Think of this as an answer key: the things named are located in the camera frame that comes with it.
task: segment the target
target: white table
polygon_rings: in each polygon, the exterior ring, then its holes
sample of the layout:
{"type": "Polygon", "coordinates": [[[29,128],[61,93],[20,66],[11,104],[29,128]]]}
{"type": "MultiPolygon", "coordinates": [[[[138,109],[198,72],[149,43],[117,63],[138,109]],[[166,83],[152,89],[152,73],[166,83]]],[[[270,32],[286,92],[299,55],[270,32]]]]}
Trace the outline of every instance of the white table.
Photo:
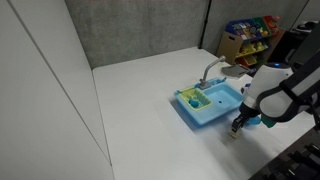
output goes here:
{"type": "MultiPolygon", "coordinates": [[[[312,116],[301,113],[271,129],[247,127],[234,140],[227,129],[236,110],[195,129],[173,93],[197,83],[215,59],[189,48],[94,70],[116,180],[247,179],[312,128],[312,116]]],[[[222,77],[225,65],[208,79],[222,77]]],[[[250,81],[227,80],[237,89],[250,81]]]]}

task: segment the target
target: toy sink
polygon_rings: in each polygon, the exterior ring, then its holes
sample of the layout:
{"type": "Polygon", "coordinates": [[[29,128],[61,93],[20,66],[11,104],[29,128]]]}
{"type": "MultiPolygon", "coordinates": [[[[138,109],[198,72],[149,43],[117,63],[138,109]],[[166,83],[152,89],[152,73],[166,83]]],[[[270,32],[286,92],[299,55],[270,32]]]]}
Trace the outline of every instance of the toy sink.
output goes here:
{"type": "Polygon", "coordinates": [[[180,108],[197,127],[216,120],[238,108],[242,94],[220,78],[208,80],[211,87],[201,90],[198,84],[174,93],[180,108]]]}

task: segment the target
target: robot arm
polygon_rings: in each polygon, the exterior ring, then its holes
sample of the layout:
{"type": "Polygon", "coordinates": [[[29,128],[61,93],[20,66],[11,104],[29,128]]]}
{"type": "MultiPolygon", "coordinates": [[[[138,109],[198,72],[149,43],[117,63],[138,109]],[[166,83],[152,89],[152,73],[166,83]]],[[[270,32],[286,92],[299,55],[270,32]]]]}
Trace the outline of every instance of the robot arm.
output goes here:
{"type": "MultiPolygon", "coordinates": [[[[289,66],[269,63],[263,65],[244,94],[240,115],[231,126],[230,135],[237,138],[243,125],[261,114],[261,119],[272,127],[276,122],[290,121],[300,112],[320,102],[320,51],[293,73],[289,66]]],[[[314,112],[316,127],[320,118],[314,112]]]]}

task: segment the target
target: faucet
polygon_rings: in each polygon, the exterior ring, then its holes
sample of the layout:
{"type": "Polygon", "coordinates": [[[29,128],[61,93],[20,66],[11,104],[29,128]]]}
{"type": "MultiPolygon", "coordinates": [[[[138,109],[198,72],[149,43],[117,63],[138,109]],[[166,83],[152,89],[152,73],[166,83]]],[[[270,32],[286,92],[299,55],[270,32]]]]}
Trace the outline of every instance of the faucet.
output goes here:
{"type": "Polygon", "coordinates": [[[220,58],[218,58],[217,60],[213,61],[211,64],[209,64],[207,66],[206,70],[204,71],[203,78],[200,79],[200,89],[204,90],[204,89],[207,89],[207,88],[211,87],[211,84],[208,81],[206,81],[209,69],[212,66],[216,65],[218,62],[224,62],[225,60],[226,60],[226,57],[225,56],[221,56],[220,58]]]}

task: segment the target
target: white wall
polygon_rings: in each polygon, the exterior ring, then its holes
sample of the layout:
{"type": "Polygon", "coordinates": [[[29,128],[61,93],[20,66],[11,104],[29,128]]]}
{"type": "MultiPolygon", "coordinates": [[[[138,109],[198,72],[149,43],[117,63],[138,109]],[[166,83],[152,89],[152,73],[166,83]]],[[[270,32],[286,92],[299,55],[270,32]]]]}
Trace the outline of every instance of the white wall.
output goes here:
{"type": "Polygon", "coordinates": [[[108,160],[5,0],[0,24],[0,179],[113,180],[108,160]]]}
{"type": "Polygon", "coordinates": [[[301,21],[319,21],[320,20],[320,1],[319,0],[309,0],[308,4],[298,17],[293,28],[296,28],[301,21]]]}
{"type": "Polygon", "coordinates": [[[9,0],[108,157],[91,69],[64,0],[9,0]]]}

